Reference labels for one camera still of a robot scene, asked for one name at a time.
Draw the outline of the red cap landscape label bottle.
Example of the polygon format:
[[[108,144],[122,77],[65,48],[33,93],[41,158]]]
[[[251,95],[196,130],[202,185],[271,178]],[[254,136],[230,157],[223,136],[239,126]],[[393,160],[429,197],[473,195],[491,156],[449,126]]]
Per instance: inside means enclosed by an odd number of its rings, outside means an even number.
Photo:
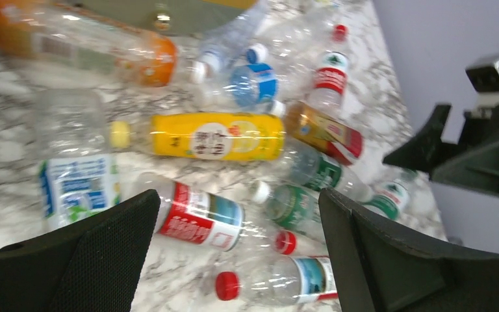
[[[241,299],[260,306],[285,307],[338,298],[326,255],[257,257],[217,273],[218,299]]]

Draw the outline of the yellow honey pomelo bottle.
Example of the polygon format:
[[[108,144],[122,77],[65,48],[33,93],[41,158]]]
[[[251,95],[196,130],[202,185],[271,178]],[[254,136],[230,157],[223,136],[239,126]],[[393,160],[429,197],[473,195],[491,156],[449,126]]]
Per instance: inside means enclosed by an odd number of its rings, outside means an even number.
[[[280,118],[270,114],[195,112],[113,121],[110,143],[165,157],[212,161],[272,161],[285,143]]]

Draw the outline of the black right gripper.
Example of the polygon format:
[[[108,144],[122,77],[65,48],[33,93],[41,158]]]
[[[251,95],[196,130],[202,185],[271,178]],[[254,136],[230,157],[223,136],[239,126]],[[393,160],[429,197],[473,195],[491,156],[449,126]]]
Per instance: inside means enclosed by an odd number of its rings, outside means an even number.
[[[458,142],[443,142],[452,106],[437,104],[422,128],[406,143],[388,153],[383,164],[430,174],[436,183],[499,198],[499,105],[480,116],[463,113]]]

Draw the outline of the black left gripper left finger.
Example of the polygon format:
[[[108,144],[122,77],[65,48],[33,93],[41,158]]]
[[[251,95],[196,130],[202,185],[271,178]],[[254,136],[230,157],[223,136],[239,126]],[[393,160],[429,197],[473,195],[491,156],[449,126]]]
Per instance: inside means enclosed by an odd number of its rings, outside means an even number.
[[[0,249],[0,311],[129,311],[160,208],[146,190]]]

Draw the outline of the orange label juice bottle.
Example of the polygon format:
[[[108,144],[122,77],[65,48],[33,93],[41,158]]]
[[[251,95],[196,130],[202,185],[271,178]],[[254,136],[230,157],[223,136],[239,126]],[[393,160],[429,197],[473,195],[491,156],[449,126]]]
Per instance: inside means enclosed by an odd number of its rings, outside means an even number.
[[[0,51],[142,87],[203,69],[166,36],[57,1],[0,1]]]

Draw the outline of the green jasmine tea bottle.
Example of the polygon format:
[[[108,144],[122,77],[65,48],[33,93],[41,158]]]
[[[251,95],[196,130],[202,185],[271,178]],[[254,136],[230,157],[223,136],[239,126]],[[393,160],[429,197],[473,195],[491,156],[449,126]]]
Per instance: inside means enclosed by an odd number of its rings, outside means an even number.
[[[273,188],[263,181],[253,182],[249,189],[248,199],[262,207],[275,224],[316,242],[326,242],[318,200],[307,190],[294,185]]]

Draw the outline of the red label water bottle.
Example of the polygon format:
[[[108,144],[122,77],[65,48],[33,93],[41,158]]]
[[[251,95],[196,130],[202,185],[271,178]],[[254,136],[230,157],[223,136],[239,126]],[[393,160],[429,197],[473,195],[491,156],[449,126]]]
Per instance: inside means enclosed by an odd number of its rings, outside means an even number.
[[[154,190],[160,207],[154,232],[222,252],[294,251],[295,236],[263,213],[153,172],[140,174],[133,192]]]

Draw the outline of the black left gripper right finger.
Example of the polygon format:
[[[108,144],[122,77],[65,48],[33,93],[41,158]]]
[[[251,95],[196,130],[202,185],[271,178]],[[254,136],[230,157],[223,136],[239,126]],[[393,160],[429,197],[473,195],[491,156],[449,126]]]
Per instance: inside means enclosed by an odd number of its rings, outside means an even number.
[[[343,311],[499,311],[499,253],[425,235],[331,188],[318,203]]]

